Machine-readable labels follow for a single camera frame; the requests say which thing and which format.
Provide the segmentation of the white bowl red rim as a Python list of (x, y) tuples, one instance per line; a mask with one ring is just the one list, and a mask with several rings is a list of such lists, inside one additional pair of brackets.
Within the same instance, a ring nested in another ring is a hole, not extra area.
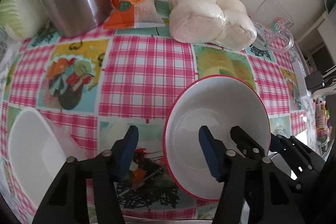
[(270, 122), (257, 93), (234, 77), (213, 75), (197, 80), (175, 101), (163, 134), (167, 170), (190, 196), (218, 201), (223, 184), (211, 176), (202, 152), (198, 137), (202, 126), (233, 150), (237, 146), (230, 130), (239, 126), (267, 152)]

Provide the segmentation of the colourful candy packs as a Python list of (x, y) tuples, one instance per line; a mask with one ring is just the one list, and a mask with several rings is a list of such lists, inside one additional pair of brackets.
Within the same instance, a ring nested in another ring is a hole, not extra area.
[(326, 108), (326, 100), (323, 97), (315, 99), (315, 125), (317, 141), (320, 146), (326, 146), (330, 140), (332, 127), (329, 126), (329, 110)]

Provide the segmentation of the white square bowl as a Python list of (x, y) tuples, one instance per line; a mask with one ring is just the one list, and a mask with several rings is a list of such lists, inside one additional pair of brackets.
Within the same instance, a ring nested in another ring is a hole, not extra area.
[(14, 177), (34, 207), (38, 207), (67, 157), (86, 154), (63, 128), (27, 107), (9, 133), (8, 155)]

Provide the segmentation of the white plastic chair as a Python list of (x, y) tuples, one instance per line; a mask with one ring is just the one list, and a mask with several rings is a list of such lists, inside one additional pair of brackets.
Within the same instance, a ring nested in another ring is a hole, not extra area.
[(319, 89), (317, 91), (315, 91), (312, 95), (312, 98), (314, 100), (316, 100), (318, 97), (322, 97), (322, 96), (330, 96), (330, 95), (335, 95), (336, 91), (335, 91), (335, 76), (331, 77), (328, 79), (327, 81), (327, 86)]

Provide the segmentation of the black power adapter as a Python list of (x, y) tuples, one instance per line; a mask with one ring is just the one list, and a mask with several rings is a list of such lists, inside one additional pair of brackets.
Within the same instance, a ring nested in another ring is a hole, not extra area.
[(315, 71), (305, 77), (307, 90), (318, 90), (325, 86), (322, 74), (320, 71)]

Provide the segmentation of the white small box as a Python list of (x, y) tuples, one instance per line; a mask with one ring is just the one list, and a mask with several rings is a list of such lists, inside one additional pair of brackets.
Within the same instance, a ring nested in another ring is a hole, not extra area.
[(299, 60), (292, 62), (292, 67), (295, 73), (295, 77), (297, 80), (298, 90), (300, 97), (308, 96), (306, 82), (305, 82), (305, 71), (303, 65)]

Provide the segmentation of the checked fruit tablecloth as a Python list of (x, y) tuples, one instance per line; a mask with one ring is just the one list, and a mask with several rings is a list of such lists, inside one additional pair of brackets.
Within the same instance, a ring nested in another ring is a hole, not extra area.
[(36, 207), (23, 193), (7, 155), (11, 126), (21, 110), (34, 107), (68, 132), (87, 157), (112, 147), (113, 130), (140, 129), (131, 188), (118, 187), (123, 213), (132, 218), (177, 220), (214, 215), (216, 203), (197, 200), (169, 181), (162, 133), (175, 99), (194, 81), (229, 75), (261, 98), (276, 133), (305, 134), (316, 146), (313, 102), (301, 98), (292, 62), (297, 50), (261, 53), (192, 46), (174, 41), (167, 27), (106, 30), (62, 38), (47, 25), (23, 42), (1, 71), (1, 194), (20, 223)]

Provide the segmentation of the white shelf unit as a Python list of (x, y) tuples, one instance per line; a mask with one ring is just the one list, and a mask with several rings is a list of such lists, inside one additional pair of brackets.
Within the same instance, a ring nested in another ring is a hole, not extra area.
[(335, 0), (323, 0), (321, 16), (295, 40), (310, 73), (323, 77), (335, 72)]

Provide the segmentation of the clear glass mug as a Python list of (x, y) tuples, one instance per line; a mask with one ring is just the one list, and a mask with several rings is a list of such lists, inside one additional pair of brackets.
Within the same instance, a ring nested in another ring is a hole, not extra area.
[(276, 0), (264, 0), (252, 14), (257, 38), (252, 43), (258, 50), (288, 52), (294, 44), (290, 14)]

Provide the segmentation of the bag of white buns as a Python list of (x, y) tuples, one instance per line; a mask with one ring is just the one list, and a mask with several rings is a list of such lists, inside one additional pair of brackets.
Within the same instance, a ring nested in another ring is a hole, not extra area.
[(213, 43), (241, 51), (257, 38), (247, 9), (239, 0), (169, 0), (169, 33), (178, 42)]

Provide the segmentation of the napa cabbage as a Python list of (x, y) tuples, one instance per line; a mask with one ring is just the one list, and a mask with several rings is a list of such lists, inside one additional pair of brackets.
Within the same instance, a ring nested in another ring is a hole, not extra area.
[(47, 20), (39, 0), (1, 0), (1, 27), (16, 41), (32, 38)]

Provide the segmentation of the orange snack packet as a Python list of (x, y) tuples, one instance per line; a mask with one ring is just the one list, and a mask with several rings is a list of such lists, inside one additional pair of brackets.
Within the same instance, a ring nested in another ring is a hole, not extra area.
[(113, 11), (104, 23), (104, 28), (107, 30), (165, 26), (155, 8), (155, 0), (111, 0), (111, 2)]

